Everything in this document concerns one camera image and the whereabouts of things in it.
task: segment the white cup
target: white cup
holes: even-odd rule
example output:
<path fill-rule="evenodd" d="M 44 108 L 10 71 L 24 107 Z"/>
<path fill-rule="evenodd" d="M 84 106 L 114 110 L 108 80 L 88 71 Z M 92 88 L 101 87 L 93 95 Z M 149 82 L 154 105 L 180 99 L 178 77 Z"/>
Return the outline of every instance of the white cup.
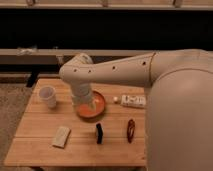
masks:
<path fill-rule="evenodd" d="M 54 108 L 56 106 L 56 96 L 54 87 L 42 87 L 39 90 L 38 96 L 49 108 Z"/>

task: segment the white block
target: white block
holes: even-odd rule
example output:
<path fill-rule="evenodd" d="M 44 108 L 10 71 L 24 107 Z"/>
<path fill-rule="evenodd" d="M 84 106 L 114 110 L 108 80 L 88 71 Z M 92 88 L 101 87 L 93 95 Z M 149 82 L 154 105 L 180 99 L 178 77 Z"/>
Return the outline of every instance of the white block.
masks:
<path fill-rule="evenodd" d="M 53 138 L 52 145 L 55 147 L 64 148 L 67 138 L 70 134 L 70 128 L 60 126 Z"/>

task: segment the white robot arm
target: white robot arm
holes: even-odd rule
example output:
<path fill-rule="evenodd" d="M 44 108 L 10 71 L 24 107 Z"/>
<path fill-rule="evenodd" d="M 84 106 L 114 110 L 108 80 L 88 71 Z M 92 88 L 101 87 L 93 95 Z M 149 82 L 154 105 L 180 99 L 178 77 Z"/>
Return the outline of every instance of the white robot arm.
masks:
<path fill-rule="evenodd" d="M 60 69 L 73 102 L 88 103 L 91 82 L 152 87 L 146 112 L 149 171 L 213 170 L 213 54 L 155 52 L 93 64 L 79 54 Z"/>

